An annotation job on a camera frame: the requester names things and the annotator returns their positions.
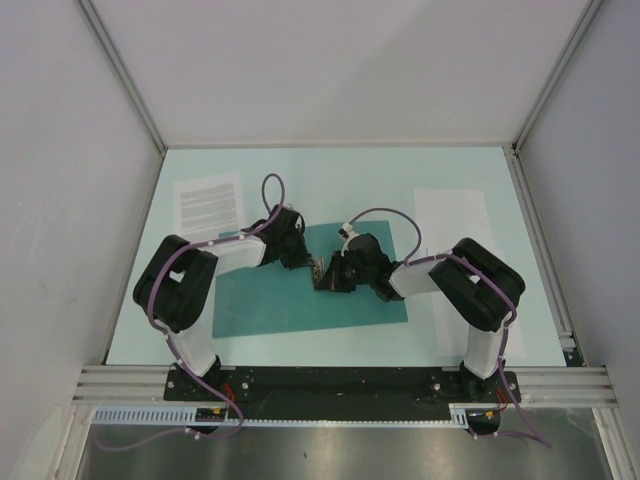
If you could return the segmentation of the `teal folder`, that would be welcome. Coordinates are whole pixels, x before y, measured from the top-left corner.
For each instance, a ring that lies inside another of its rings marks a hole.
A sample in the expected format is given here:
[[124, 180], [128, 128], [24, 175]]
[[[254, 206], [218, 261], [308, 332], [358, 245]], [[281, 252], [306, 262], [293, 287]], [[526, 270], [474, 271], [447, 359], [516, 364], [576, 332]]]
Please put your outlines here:
[[385, 303], [368, 286], [351, 293], [316, 291], [308, 267], [275, 262], [215, 278], [215, 339], [405, 323], [402, 301]]

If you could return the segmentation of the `chrome folder clip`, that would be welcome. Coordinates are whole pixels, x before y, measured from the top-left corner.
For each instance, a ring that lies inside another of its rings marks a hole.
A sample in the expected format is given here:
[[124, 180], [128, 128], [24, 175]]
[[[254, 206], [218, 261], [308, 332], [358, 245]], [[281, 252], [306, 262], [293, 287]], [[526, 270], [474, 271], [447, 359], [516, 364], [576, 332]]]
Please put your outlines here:
[[324, 259], [322, 257], [313, 257], [311, 261], [312, 261], [312, 264], [311, 264], [312, 283], [315, 287], [317, 287], [324, 276], [324, 272], [325, 272]]

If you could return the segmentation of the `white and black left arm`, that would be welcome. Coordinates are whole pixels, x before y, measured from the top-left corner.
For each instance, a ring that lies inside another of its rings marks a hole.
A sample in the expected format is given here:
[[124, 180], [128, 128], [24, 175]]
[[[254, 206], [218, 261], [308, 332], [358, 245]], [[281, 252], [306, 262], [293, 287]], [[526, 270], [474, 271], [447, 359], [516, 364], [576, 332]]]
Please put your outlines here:
[[210, 345], [211, 320], [204, 312], [218, 276], [275, 262], [286, 269], [312, 264], [304, 239], [303, 216], [276, 206], [267, 219], [223, 238], [189, 242], [165, 237], [134, 286], [132, 298], [152, 328], [160, 332], [179, 366], [188, 370], [186, 387], [197, 398], [214, 397], [219, 360]]

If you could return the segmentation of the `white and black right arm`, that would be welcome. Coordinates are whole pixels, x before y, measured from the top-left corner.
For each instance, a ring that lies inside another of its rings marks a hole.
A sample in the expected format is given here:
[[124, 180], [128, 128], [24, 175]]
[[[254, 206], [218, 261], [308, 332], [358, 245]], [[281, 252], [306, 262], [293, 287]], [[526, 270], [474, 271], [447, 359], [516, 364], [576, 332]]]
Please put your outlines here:
[[376, 237], [357, 234], [312, 274], [318, 291], [351, 293], [370, 287], [384, 302], [440, 292], [468, 324], [461, 376], [463, 393], [484, 401], [497, 389], [495, 372], [506, 349], [506, 330], [517, 317], [526, 284], [520, 274], [471, 238], [446, 252], [403, 263], [393, 261]]

